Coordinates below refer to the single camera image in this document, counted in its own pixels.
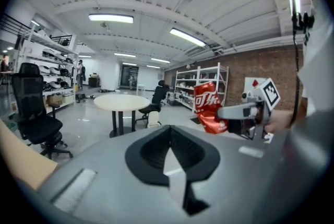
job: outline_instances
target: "red can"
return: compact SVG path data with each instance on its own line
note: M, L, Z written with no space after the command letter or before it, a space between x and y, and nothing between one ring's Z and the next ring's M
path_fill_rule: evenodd
M227 131L228 121L216 117L216 112L222 105L214 83L210 81L196 85L194 95L197 117L205 131L212 134Z

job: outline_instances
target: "brick wall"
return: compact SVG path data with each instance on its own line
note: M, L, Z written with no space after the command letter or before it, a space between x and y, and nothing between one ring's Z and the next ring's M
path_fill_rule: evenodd
M216 66L217 62L230 68L228 91L225 100L226 106L240 103L245 77L271 77L281 95L281 101L276 106L276 109L293 109L296 85L294 46L281 46L221 56L197 62L191 69L196 69L197 66L202 68ZM301 47L299 49L299 64L301 68L303 64ZM185 70L186 68L183 66L166 71L164 74L166 84L171 84L172 77L176 75L176 71Z

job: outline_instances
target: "fluorescent ceiling light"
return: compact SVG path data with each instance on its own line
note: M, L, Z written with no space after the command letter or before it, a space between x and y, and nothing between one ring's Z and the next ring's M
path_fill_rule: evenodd
M163 62L163 63L170 63L170 61L164 61L164 60L160 60L160 59L156 59L156 58L151 58L151 60L157 61L157 62Z
M126 56L126 57L135 57L135 55L130 55L130 54L123 54L123 53L114 53L117 56Z
M37 22L35 22L34 20L31 20L31 22L34 24L34 25L37 25L37 26L40 26Z
M157 68L160 69L160 67L156 67L156 66L151 66L151 65L146 65L147 67L151 67L151 68Z
M290 1L290 12L292 16L292 0L289 1ZM301 13L301 0L295 0L295 3L296 3L296 12Z
M185 40L188 40L190 42L192 42L193 44L196 44L198 46L205 46L205 43L203 41L200 41L199 39L197 38L194 38L193 36L189 35L189 34L186 34L184 32L181 32L175 28L172 28L172 30L170 31L171 34L174 34L180 38L183 38Z
M89 19L91 21L119 21L133 23L133 16L128 15L118 15L118 14L90 14Z

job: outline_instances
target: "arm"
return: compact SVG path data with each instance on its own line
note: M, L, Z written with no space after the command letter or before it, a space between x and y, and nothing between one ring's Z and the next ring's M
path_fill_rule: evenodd
M297 115L296 115L296 121L304 119L307 114L307 98L302 97L302 101L299 104Z

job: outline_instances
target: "cable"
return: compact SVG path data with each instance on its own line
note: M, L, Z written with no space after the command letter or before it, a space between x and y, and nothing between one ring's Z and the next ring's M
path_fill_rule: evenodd
M299 53L298 53L298 47L296 43L296 31L293 30L293 44L295 48L295 59L296 59L296 94L294 98L294 109L293 109L293 115L291 118L290 126L293 124L293 122L296 120L297 111L298 111L298 104L299 104L299 86L300 81L298 78L298 71L299 71Z

